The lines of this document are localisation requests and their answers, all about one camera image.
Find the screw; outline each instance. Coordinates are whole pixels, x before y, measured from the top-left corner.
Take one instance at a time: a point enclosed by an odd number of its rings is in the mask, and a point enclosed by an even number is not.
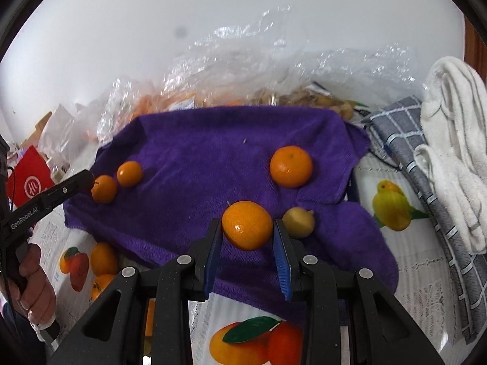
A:
[[[132,266],[128,266],[122,270],[122,276],[124,277],[132,277],[135,274],[135,268]]]
[[[306,265],[316,265],[318,263],[318,258],[316,258],[314,255],[305,255],[303,257],[303,262]]]
[[[359,275],[362,278],[372,278],[373,273],[372,273],[372,270],[363,268],[363,269],[359,270]]]
[[[187,265],[192,261],[191,257],[189,255],[180,255],[178,257],[178,263],[180,265]]]

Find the gray checkered towel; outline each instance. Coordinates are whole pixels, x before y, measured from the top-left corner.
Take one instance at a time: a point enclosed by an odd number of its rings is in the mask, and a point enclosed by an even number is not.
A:
[[[487,260],[471,255],[445,208],[436,199],[428,179],[416,166],[414,149],[425,144],[420,124],[421,102],[408,97],[382,110],[373,112],[363,122],[376,148],[385,150],[411,183],[425,210],[429,211],[438,239],[449,261],[451,277],[458,294],[462,334],[467,343],[475,340],[487,320]]]

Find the dark spot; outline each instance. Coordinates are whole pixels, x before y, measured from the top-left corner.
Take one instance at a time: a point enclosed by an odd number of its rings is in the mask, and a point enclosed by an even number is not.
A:
[[[178,26],[176,29],[174,29],[174,36],[179,39],[186,38],[187,33],[188,31],[185,26]]]

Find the human hand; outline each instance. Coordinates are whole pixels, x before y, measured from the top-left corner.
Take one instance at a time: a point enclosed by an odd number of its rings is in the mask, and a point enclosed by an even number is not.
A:
[[[22,295],[17,285],[8,279],[14,309],[33,324],[49,322],[55,311],[56,297],[53,286],[40,267],[40,247],[37,244],[29,244],[27,254],[19,266],[19,273],[27,278],[27,287]],[[3,279],[0,290],[6,297]]]

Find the wooden door frame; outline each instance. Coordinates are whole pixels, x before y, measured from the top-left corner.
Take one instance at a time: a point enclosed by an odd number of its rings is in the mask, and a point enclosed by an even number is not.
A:
[[[464,61],[470,64],[485,82],[487,78],[487,46],[467,18],[465,18]]]

